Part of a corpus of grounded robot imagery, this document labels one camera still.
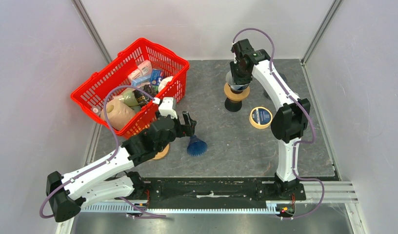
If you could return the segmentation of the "blue glass dripper cone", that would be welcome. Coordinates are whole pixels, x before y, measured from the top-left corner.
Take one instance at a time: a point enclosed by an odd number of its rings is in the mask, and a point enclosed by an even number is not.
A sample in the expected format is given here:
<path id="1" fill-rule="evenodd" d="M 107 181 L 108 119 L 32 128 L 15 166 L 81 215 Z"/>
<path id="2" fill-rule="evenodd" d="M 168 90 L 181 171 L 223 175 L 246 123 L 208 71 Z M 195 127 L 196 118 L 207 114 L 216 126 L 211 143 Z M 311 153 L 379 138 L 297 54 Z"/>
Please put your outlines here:
<path id="1" fill-rule="evenodd" d="M 248 84 L 242 84 L 242 85 L 234 84 L 231 72 L 228 72 L 226 74 L 225 80 L 226 80 L 226 83 L 228 84 L 228 87 L 231 89 L 231 91 L 233 93 L 241 93 L 246 88 L 249 87 L 249 83 Z"/>

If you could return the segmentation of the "wooden dripper ring holder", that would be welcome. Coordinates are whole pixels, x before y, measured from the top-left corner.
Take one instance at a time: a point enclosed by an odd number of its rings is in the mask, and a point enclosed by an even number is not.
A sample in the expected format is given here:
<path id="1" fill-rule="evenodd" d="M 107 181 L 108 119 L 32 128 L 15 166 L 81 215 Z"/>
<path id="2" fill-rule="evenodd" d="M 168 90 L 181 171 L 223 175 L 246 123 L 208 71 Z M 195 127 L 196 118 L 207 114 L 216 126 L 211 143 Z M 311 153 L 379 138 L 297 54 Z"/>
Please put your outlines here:
<path id="1" fill-rule="evenodd" d="M 231 87 L 228 85 L 228 83 L 225 83 L 224 93 L 229 100 L 233 102 L 240 102 L 249 96 L 250 88 L 246 87 L 244 90 L 233 91 Z"/>

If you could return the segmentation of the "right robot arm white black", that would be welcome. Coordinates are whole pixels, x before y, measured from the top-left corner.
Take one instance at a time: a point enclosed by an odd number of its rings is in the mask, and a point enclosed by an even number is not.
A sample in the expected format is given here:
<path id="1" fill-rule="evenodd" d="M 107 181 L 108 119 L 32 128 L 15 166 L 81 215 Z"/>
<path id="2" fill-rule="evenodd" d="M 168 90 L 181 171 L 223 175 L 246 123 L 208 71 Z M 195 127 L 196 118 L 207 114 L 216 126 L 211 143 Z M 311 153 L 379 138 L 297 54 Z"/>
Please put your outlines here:
<path id="1" fill-rule="evenodd" d="M 255 50 L 248 39 L 242 39 L 233 43 L 231 51 L 235 55 L 230 63 L 233 84 L 246 85 L 256 79 L 276 109 L 270 124 L 279 145 L 274 194 L 279 199 L 287 199 L 299 185 L 299 144 L 308 127 L 311 103 L 291 90 L 265 50 Z"/>

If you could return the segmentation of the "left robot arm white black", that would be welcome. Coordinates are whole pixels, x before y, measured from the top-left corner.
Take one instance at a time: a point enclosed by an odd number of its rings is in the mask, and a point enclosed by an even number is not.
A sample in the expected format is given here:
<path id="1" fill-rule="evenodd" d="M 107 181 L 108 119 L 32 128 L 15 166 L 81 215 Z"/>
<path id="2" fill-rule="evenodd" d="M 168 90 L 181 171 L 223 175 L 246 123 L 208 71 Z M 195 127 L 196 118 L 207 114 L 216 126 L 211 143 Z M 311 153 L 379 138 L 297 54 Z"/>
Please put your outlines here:
<path id="1" fill-rule="evenodd" d="M 188 112 L 183 112 L 185 123 L 179 118 L 160 116 L 148 128 L 124 141 L 105 157 L 73 172 L 60 174 L 55 171 L 47 176 L 46 199 L 40 207 L 42 218 L 54 218 L 56 222 L 67 221 L 81 209 L 106 199 L 144 196 L 145 185 L 138 173 L 130 173 L 118 179 L 111 177 L 153 159 L 157 153 L 179 137 L 195 134 L 197 122 Z M 43 214 L 49 203 L 52 214 Z"/>

